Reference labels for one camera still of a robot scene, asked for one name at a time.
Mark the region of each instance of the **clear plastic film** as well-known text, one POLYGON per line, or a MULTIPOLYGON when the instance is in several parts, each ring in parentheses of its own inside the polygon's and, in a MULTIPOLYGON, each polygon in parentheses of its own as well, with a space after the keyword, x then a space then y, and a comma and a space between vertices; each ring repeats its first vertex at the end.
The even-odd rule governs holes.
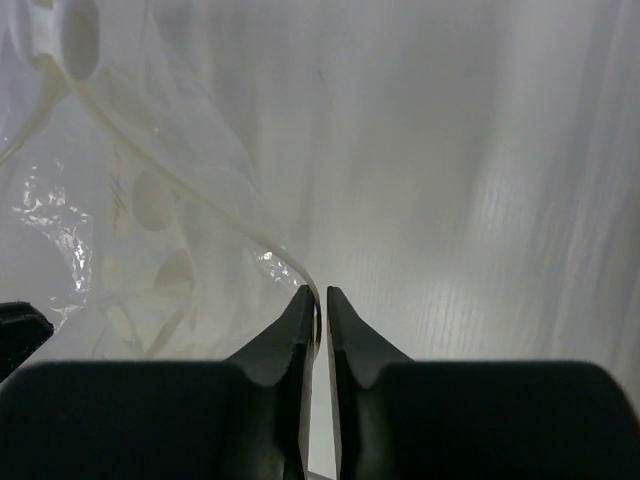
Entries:
MULTIPOLYGON (((3 110, 18 127, 3 146, 2 221, 20 229, 0 229, 17 262, 2 269, 1 300, 53 320, 35 359, 224 358, 312 280, 282 247, 241 143, 162 42, 153 2, 86 4, 96 25, 72 24, 99 28, 86 78, 64 43, 33 68, 15 32, 3 37, 0 68, 33 85, 28 106, 3 110), (23 238, 43 246, 34 254, 23 238)), ((2 81, 15 103, 23 92, 2 81)))

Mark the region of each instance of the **transparent plastic bag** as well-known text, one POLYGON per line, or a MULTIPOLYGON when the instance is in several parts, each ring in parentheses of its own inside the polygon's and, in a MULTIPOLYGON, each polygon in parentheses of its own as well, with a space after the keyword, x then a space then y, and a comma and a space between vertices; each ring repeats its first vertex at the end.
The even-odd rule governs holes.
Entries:
POLYGON ((32 358, 224 358, 300 284, 315 290, 153 2, 16 5, 0 63, 0 300, 53 321, 32 358), (45 18, 31 28, 49 43, 24 36, 25 16, 45 18))

